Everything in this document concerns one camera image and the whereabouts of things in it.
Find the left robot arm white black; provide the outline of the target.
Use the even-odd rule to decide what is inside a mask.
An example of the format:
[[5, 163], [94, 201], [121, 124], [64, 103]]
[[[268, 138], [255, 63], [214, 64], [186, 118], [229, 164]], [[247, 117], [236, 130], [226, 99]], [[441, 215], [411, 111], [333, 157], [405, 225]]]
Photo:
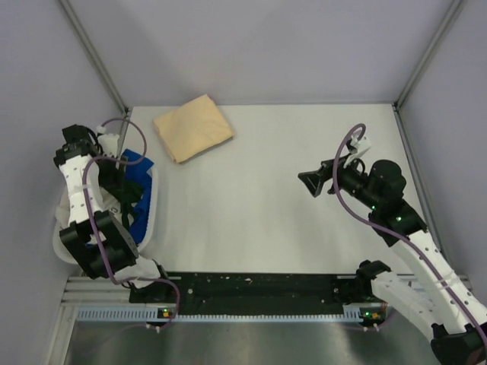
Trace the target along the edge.
[[91, 279], [113, 278], [132, 303], [156, 303], [174, 293], [161, 264], [142, 256], [152, 235], [157, 177], [144, 153], [118, 152], [119, 136], [71, 125], [53, 158], [65, 180], [56, 210], [58, 240]]

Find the folded beige t shirt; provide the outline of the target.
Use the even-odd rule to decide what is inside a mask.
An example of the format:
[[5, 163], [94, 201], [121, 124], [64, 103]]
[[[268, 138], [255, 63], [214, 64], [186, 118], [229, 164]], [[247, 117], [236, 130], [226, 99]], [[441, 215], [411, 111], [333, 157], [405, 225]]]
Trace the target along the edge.
[[184, 163], [234, 137], [234, 130], [207, 94], [154, 118], [153, 126], [175, 163]]

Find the white plastic laundry basket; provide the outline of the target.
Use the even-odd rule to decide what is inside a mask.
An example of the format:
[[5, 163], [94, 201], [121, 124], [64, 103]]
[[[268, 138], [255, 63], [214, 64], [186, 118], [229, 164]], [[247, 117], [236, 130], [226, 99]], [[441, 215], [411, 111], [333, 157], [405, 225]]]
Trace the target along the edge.
[[[139, 225], [132, 223], [129, 228], [129, 232], [132, 234], [132, 237], [137, 244], [138, 251], [142, 253], [149, 245], [154, 232], [154, 222], [157, 215], [158, 202], [158, 170], [155, 165], [152, 165], [149, 168], [129, 166], [126, 169], [126, 178], [133, 180], [141, 186], [144, 186], [144, 181], [148, 182], [147, 187], [143, 192], [142, 201], [135, 206], [142, 212], [142, 223]], [[59, 238], [59, 231], [61, 229], [63, 228], [61, 228], [60, 224], [56, 221], [52, 238], [54, 253], [63, 262], [77, 265], [78, 263], [64, 247]]]

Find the white and green t shirt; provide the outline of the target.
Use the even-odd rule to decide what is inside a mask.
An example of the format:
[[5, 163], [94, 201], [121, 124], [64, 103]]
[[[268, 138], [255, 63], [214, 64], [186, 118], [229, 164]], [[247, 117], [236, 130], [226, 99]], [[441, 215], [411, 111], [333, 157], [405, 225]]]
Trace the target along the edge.
[[[112, 212], [119, 221], [126, 217], [129, 225], [131, 225], [137, 218], [138, 213], [135, 211], [135, 206], [142, 201], [143, 197], [143, 188], [140, 184], [128, 180], [122, 189], [115, 190], [114, 193], [104, 188], [100, 189], [100, 193], [106, 209]], [[69, 215], [68, 193], [67, 189], [64, 189], [54, 213], [54, 217], [61, 228], [68, 226]]]

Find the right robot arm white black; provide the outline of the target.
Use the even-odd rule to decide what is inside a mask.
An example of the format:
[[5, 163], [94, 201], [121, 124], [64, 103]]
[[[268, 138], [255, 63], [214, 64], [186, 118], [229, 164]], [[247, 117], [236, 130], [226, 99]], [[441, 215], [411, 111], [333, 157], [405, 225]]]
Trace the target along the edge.
[[486, 362], [486, 306], [450, 267], [426, 223], [403, 197], [406, 180], [398, 164], [376, 161], [369, 172], [357, 160], [326, 160], [298, 174], [313, 197], [326, 182], [328, 194], [350, 194], [369, 208], [360, 222], [371, 227], [408, 266], [423, 293], [412, 289], [381, 261], [364, 261], [356, 271], [355, 292], [363, 300], [390, 304], [426, 338], [442, 364]]

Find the blue t shirt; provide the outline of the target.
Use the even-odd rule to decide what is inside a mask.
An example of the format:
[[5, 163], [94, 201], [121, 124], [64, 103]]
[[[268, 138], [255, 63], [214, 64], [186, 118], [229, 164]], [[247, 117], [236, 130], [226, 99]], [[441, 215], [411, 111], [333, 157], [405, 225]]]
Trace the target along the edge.
[[89, 170], [93, 172], [95, 167], [99, 168], [99, 187], [115, 199], [107, 208], [128, 230], [135, 244], [142, 246], [148, 229], [153, 183], [149, 170], [154, 163], [128, 148], [124, 150], [122, 160], [129, 164], [117, 167], [112, 160], [100, 159]]

